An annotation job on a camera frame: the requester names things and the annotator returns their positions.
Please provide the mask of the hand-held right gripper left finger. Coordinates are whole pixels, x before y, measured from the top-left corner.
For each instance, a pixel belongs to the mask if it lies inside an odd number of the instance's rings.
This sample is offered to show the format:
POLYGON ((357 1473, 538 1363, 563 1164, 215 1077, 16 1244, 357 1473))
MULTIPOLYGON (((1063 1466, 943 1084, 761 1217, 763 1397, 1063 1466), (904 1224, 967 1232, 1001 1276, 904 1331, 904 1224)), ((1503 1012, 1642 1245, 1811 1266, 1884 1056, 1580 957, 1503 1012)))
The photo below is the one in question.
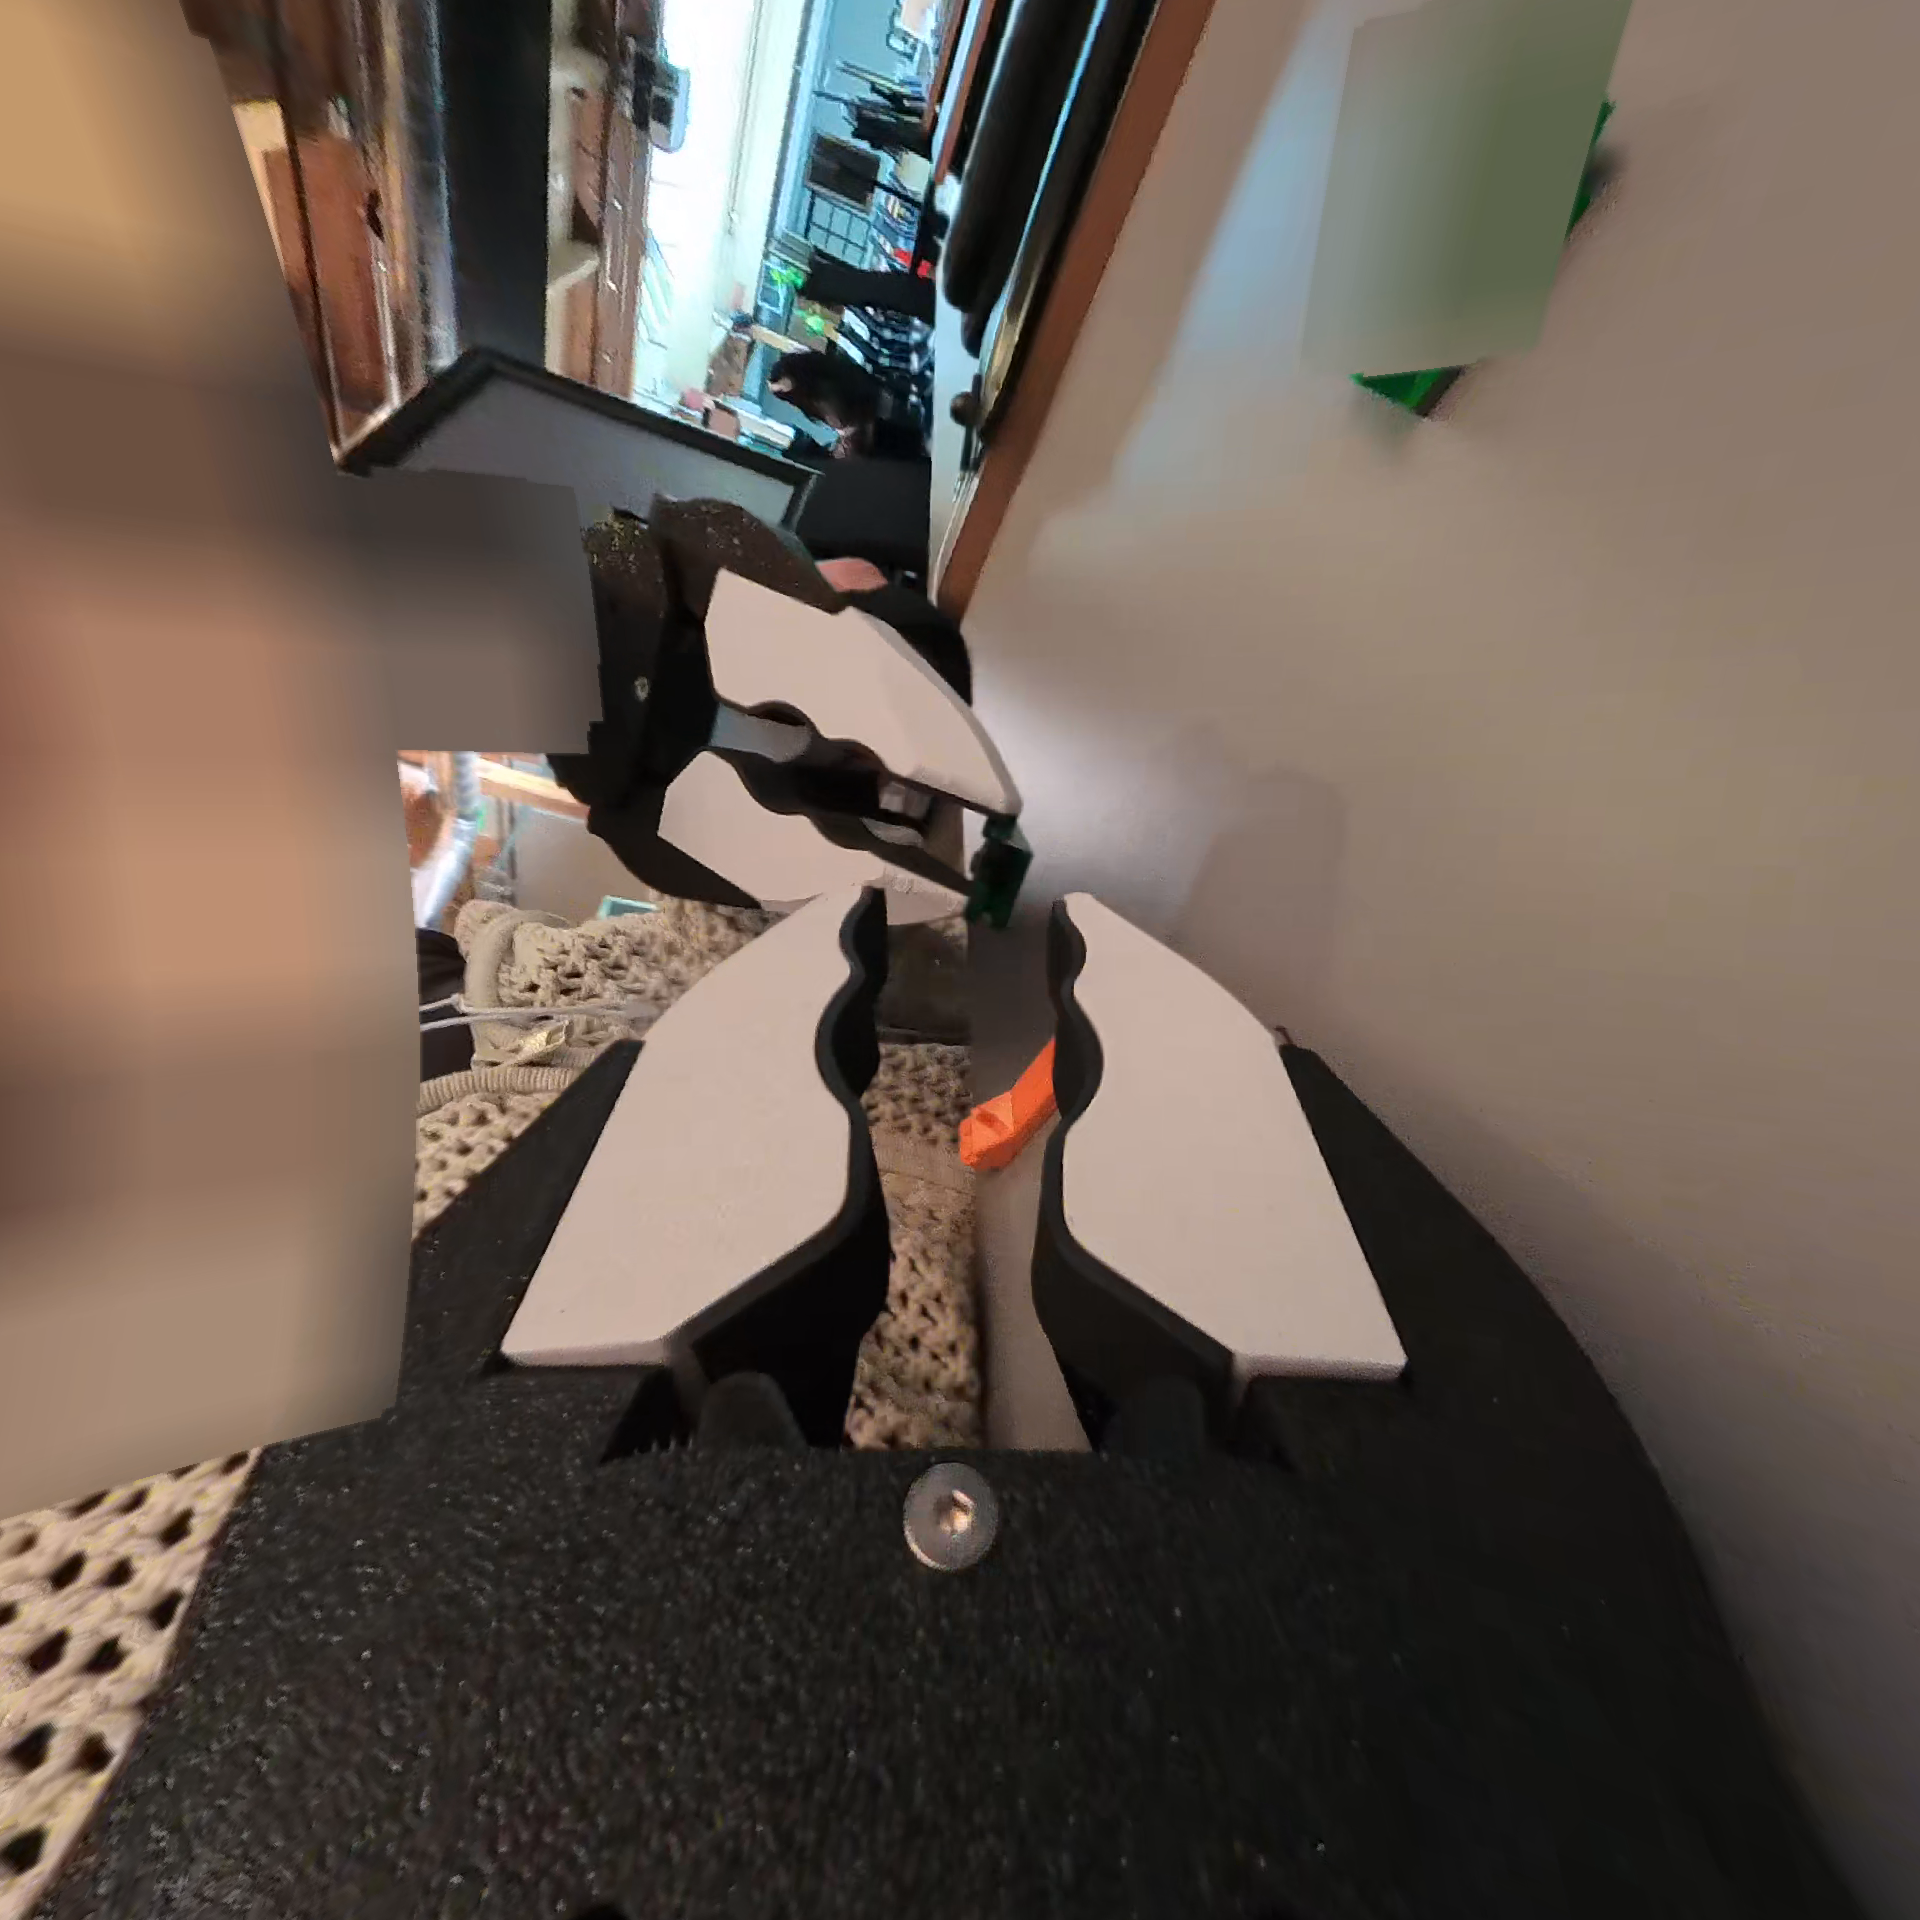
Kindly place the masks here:
POLYGON ((690 1419, 772 1381, 816 1450, 845 1445, 887 1303, 890 1217, 861 1098, 890 972, 875 888, 811 899, 647 1031, 499 1355, 663 1369, 690 1419))

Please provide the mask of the dark green lego assembly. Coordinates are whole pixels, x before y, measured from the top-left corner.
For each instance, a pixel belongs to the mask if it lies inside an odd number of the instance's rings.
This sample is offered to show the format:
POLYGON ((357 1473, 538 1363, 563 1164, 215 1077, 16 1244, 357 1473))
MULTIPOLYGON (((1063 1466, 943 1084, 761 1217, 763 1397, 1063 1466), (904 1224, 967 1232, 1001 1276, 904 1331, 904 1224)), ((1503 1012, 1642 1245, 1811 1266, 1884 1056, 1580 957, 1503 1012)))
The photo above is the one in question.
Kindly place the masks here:
POLYGON ((992 816, 981 825, 981 839, 969 863, 967 924, 1008 928, 1025 881, 1034 864, 1034 848, 1017 819, 992 816))

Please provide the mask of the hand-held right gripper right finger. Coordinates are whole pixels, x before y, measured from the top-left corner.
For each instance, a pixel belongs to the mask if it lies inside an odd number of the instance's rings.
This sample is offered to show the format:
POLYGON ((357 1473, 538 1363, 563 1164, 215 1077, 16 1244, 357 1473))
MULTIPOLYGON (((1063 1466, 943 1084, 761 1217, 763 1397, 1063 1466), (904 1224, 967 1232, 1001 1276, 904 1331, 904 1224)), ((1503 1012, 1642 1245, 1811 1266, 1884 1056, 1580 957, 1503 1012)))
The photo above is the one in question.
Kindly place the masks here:
POLYGON ((1048 921, 1035 1315, 1091 1450, 1226 1450, 1271 1383, 1409 1351, 1274 1027, 1095 896, 1048 921))

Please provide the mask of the green lego face block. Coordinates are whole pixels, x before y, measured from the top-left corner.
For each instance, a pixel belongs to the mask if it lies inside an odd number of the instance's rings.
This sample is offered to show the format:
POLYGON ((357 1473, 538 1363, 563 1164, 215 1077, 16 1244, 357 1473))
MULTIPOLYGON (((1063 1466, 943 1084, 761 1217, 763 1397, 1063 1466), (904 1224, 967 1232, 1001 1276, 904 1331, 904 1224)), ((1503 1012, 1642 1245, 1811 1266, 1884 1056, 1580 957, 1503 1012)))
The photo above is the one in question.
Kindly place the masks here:
MULTIPOLYGON (((1575 232, 1589 220, 1601 195, 1617 178, 1617 152, 1610 144, 1610 127, 1617 116, 1617 99, 1601 100, 1594 124, 1591 144, 1583 162, 1583 175, 1575 188, 1575 202, 1569 216, 1569 232, 1563 250, 1573 244, 1575 232)), ((1453 392, 1460 378, 1473 372, 1474 363, 1449 368, 1420 368, 1401 372, 1353 375, 1351 383, 1399 408, 1404 413, 1429 419, 1440 403, 1453 392)))

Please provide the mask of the orange brick separator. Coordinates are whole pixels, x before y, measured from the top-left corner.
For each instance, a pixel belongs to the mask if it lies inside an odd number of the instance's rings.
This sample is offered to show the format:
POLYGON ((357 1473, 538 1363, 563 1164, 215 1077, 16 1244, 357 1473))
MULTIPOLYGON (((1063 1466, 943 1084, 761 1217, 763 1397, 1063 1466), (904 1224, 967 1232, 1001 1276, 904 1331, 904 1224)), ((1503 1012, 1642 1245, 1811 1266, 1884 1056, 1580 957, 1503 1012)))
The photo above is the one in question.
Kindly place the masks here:
POLYGON ((999 1170, 1034 1146, 1059 1111, 1049 1040, 1015 1084, 977 1105, 959 1128, 959 1157, 969 1170, 999 1170))

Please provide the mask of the black computer monitor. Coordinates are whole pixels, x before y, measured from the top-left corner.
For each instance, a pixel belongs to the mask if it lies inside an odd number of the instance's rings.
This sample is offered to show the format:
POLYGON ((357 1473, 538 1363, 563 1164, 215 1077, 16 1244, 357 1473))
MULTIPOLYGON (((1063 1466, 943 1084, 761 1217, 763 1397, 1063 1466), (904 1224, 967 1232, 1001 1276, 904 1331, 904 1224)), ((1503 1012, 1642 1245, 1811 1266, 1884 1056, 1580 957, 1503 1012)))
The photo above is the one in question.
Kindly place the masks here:
POLYGON ((800 524, 816 472, 578 379, 471 348, 339 451, 347 474, 479 474, 570 490, 591 524, 661 499, 800 524))

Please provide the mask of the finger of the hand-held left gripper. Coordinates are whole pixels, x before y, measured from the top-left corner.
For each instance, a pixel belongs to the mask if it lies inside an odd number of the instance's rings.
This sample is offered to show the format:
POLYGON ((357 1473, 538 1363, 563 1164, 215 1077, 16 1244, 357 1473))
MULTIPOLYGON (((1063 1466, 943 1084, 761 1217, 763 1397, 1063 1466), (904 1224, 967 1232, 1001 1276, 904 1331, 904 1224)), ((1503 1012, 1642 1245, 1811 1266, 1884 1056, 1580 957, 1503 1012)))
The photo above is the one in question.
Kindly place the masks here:
POLYGON ((826 610, 722 569, 704 616, 715 700, 789 715, 826 746, 865 751, 884 776, 1015 819, 1023 795, 969 703, 893 629, 826 610))
POLYGON ((881 889, 891 921, 959 920, 965 892, 891 857, 835 844, 811 819, 756 803, 739 768, 695 754, 663 792, 659 839, 760 908, 795 911, 856 885, 881 889))

